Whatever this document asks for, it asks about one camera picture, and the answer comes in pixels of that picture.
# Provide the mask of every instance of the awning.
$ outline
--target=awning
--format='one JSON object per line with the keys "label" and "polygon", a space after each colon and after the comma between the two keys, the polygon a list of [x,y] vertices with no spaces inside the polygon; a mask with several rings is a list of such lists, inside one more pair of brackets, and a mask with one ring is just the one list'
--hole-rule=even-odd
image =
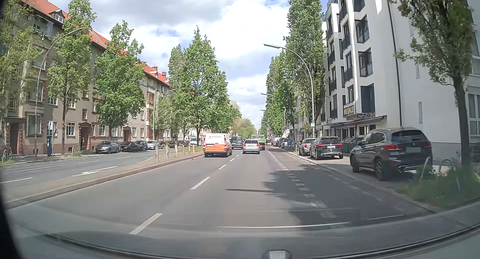
{"label": "awning", "polygon": [[362,124],[371,124],[371,123],[380,122],[380,121],[382,121],[383,119],[386,119],[386,118],[387,118],[386,115],[382,115],[382,116],[377,116],[377,117],[372,117],[372,118],[367,118],[367,119],[336,123],[334,125],[331,125],[331,127],[332,128],[340,128],[340,127],[350,127],[350,126],[356,126],[356,125],[362,125]]}

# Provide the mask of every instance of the sky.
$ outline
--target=sky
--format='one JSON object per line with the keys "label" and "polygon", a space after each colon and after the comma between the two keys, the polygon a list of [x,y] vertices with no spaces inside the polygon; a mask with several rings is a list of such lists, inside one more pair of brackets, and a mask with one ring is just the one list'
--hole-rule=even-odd
{"label": "sky", "polygon": [[[71,0],[48,0],[68,11]],[[325,10],[328,0],[321,0]],[[196,27],[207,35],[226,72],[228,94],[240,107],[242,117],[260,128],[265,109],[270,59],[285,45],[288,35],[288,0],[90,0],[97,13],[93,29],[110,38],[115,23],[125,20],[132,37],[145,46],[140,59],[159,71],[168,71],[171,49],[187,47]]]}

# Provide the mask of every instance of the curb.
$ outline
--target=curb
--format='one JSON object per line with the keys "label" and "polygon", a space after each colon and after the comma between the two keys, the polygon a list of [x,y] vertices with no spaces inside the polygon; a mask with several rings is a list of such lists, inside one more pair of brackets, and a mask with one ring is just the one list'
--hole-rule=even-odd
{"label": "curb", "polygon": [[443,209],[441,209],[441,208],[439,208],[439,207],[435,207],[435,206],[431,206],[431,205],[428,205],[428,204],[424,204],[424,203],[420,203],[420,202],[414,201],[414,200],[410,199],[410,198],[409,198],[408,196],[406,196],[406,195],[399,194],[399,193],[396,192],[395,190],[372,185],[371,183],[368,183],[368,182],[365,182],[365,181],[363,181],[363,180],[354,178],[354,177],[352,177],[352,176],[350,176],[350,175],[348,175],[348,174],[345,174],[345,173],[343,173],[343,172],[341,172],[341,171],[339,171],[339,170],[333,169],[333,168],[331,168],[331,167],[329,167],[329,166],[327,166],[327,165],[316,164],[316,163],[314,163],[313,161],[311,161],[311,160],[309,160],[309,159],[307,159],[307,158],[304,158],[304,157],[301,157],[301,156],[296,155],[294,152],[288,152],[288,151],[284,151],[284,152],[285,152],[285,153],[289,153],[289,154],[291,154],[291,155],[293,155],[293,156],[295,156],[295,157],[301,158],[301,159],[303,159],[303,160],[306,160],[306,161],[308,161],[308,162],[310,162],[310,163],[312,163],[312,164],[315,164],[315,165],[317,165],[317,166],[320,166],[320,167],[322,167],[322,168],[326,168],[326,169],[328,169],[328,170],[332,170],[332,171],[338,172],[338,173],[340,173],[340,174],[342,174],[342,175],[344,175],[344,176],[350,177],[350,178],[353,179],[353,180],[360,181],[360,182],[362,182],[362,183],[364,183],[364,184],[367,184],[367,185],[369,185],[369,186],[372,186],[372,187],[374,187],[374,188],[377,188],[377,189],[380,189],[380,190],[382,190],[382,191],[388,192],[388,193],[390,193],[390,194],[392,194],[392,195],[394,195],[394,196],[397,196],[397,197],[399,197],[399,198],[402,198],[402,199],[405,200],[405,201],[408,201],[409,203],[412,203],[412,204],[414,204],[414,205],[417,205],[417,206],[419,206],[419,207],[422,207],[422,208],[424,208],[424,209],[426,209],[426,210],[428,210],[428,211],[430,211],[430,212],[433,212],[433,213],[443,212]]}
{"label": "curb", "polygon": [[78,184],[73,184],[73,185],[70,185],[70,186],[67,186],[67,187],[62,187],[62,188],[59,188],[59,189],[47,191],[47,192],[44,192],[44,193],[41,193],[41,194],[35,194],[35,195],[28,196],[28,197],[25,197],[25,198],[22,198],[22,199],[16,199],[16,200],[13,200],[13,201],[5,202],[5,208],[6,209],[12,209],[12,208],[15,208],[15,207],[20,207],[20,206],[23,206],[23,205],[26,205],[26,204],[29,204],[29,203],[33,203],[33,202],[36,202],[36,201],[40,201],[40,200],[43,200],[43,199],[54,197],[54,196],[57,196],[57,195],[60,195],[60,194],[69,193],[69,192],[76,191],[76,190],[83,189],[83,188],[87,188],[87,187],[90,187],[90,186],[93,186],[93,185],[101,184],[103,182],[115,180],[115,179],[118,179],[118,178],[122,178],[122,177],[125,177],[125,176],[137,174],[137,173],[148,171],[148,170],[153,170],[153,169],[163,167],[163,166],[166,166],[166,165],[170,165],[170,164],[174,164],[174,163],[177,163],[177,162],[181,162],[181,161],[185,161],[185,160],[189,160],[189,159],[193,159],[193,158],[198,158],[200,156],[203,156],[203,153],[193,155],[193,156],[190,156],[190,157],[187,157],[187,158],[179,158],[179,159],[176,159],[176,160],[167,161],[167,162],[160,163],[160,164],[155,164],[155,165],[143,167],[143,168],[140,168],[140,169],[130,170],[130,171],[127,171],[127,172],[123,172],[123,173],[119,173],[119,174],[115,174],[115,175],[111,175],[111,176],[106,176],[106,177],[103,177],[103,178],[100,178],[100,179],[95,179],[95,180],[82,182],[82,183],[78,183]]}

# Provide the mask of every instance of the white modern building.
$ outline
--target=white modern building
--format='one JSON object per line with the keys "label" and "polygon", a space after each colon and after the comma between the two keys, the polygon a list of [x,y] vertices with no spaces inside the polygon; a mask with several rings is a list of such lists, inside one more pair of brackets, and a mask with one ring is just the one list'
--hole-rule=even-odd
{"label": "white modern building", "polygon": [[[467,1],[474,10],[476,39],[466,99],[471,142],[477,143],[480,2]],[[453,86],[434,83],[428,69],[393,57],[400,49],[410,53],[411,39],[417,35],[397,6],[387,0],[329,0],[325,21],[325,78],[330,83],[317,130],[345,139],[363,137],[380,127],[416,127],[432,142],[435,161],[458,158],[460,133]]]}

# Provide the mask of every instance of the silver car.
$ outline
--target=silver car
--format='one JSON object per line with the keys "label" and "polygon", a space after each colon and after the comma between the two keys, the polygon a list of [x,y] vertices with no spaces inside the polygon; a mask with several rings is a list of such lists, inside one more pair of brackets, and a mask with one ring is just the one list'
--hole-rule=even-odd
{"label": "silver car", "polygon": [[310,144],[315,141],[315,138],[303,139],[302,145],[298,149],[299,154],[302,156],[308,156],[310,154]]}
{"label": "silver car", "polygon": [[243,154],[247,152],[255,152],[257,154],[260,154],[260,144],[255,139],[245,140],[241,149],[243,150]]}

